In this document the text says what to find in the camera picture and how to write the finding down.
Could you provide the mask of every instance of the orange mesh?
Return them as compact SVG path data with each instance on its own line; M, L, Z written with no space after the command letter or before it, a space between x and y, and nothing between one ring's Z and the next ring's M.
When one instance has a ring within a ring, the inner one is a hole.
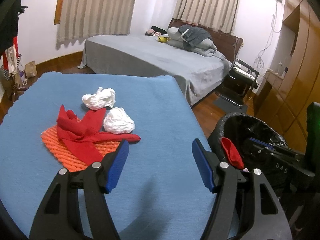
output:
M65 144L58 139L57 126L53 126L45 130L41 134L42 141L49 151L62 163L70 172L81 171L88 167L85 163L73 156L67 149ZM95 147L99 150L102 156L107 153L114 152L119 146L120 142L100 142L95 143Z

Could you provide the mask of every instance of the yellow plush toy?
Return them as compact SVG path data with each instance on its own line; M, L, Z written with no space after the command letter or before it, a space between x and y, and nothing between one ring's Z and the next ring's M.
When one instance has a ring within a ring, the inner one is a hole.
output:
M162 43L167 43L168 38L167 38L167 37L160 37L160 36L158 36L158 41L159 41L159 42L162 42Z

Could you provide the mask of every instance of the black trash bag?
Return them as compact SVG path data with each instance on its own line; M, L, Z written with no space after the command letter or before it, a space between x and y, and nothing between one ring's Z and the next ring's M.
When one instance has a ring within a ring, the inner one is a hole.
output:
M287 146L284 138L269 127L265 122L253 116L242 113L230 113L222 117L214 131L208 138L212 152L216 153L220 161L228 162L224 149L221 145L221 138L229 138L244 162L244 167L249 171L255 168L262 170L277 196L280 196L287 184L287 174L280 171L274 163L266 162L266 156L246 149L244 141L255 138L265 143L274 143Z

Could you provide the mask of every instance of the wooden headboard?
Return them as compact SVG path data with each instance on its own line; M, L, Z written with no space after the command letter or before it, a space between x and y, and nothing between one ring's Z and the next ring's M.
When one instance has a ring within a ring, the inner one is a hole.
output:
M236 36L232 36L230 34L226 34L223 32L216 32L208 27L204 27L202 25L195 25L195 24L190 24L190 23L186 23L182 20L177 20L177 19L172 19L169 27L177 27L179 28L182 25L190 25L190 26L194 26L194 27L201 27L204 28L207 32L210 33L212 40L214 42L214 44L217 46L218 51L220 51L223 55L226 56L227 60L233 62L235 56L235 44L236 45L236 55L238 54L238 51L243 43L243 39L238 38Z

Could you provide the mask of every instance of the pleated curtain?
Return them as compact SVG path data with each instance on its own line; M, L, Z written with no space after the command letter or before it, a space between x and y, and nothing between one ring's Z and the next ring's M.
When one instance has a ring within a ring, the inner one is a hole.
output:
M173 18L230 33L238 0L178 0Z
M129 34L135 0L63 0L57 41Z

